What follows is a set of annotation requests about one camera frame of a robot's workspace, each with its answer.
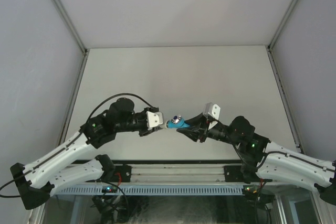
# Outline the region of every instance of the white tabletop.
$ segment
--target white tabletop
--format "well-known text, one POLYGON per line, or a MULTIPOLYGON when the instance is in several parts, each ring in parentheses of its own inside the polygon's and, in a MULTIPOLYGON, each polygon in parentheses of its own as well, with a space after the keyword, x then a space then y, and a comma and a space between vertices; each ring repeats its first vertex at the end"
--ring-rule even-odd
MULTIPOLYGON (((222 123, 243 115, 256 133, 296 150, 264 46, 91 49, 67 135, 77 131, 101 101, 121 92, 140 95, 166 119, 175 114, 192 118, 214 102, 222 108, 222 123)), ((146 107, 131 99, 136 112, 146 107)), ((98 154, 112 160, 237 159, 228 144, 209 138, 194 143, 174 130, 146 137, 120 133, 81 159, 98 154)))

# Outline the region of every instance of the gray wall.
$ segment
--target gray wall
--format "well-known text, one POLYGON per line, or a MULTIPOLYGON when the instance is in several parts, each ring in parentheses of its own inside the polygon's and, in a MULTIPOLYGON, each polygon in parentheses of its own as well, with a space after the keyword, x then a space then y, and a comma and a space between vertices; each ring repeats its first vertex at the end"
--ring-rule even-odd
POLYGON ((301 0, 274 57, 307 153, 336 159, 336 0, 301 0))
MULTIPOLYGON (((0 0, 0 184, 10 166, 55 147, 82 61, 50 0, 0 0)), ((1 194, 17 195, 14 185, 1 194)), ((1 223, 23 223, 20 199, 0 199, 1 223)))

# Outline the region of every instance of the blue object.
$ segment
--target blue object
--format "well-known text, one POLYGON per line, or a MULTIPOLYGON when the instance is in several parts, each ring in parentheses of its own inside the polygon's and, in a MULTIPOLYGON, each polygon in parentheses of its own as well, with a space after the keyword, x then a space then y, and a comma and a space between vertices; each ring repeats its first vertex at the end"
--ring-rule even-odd
POLYGON ((172 121, 168 121, 167 122, 167 128, 168 129, 173 129, 173 128, 176 128, 176 129, 179 129, 179 128, 187 128, 189 127, 190 125, 189 124, 186 124, 184 122, 184 119, 181 118, 181 120, 178 122, 178 123, 173 123, 172 121))

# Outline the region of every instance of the slotted metal strip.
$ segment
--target slotted metal strip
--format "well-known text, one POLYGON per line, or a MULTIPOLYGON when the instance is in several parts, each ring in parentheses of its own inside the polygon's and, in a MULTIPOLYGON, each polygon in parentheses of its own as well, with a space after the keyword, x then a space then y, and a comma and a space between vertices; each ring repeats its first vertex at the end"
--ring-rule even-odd
MULTIPOLYGON (((59 195, 102 195, 103 185, 78 185, 60 191, 59 195)), ((242 195, 242 185, 121 185, 126 195, 242 195)))

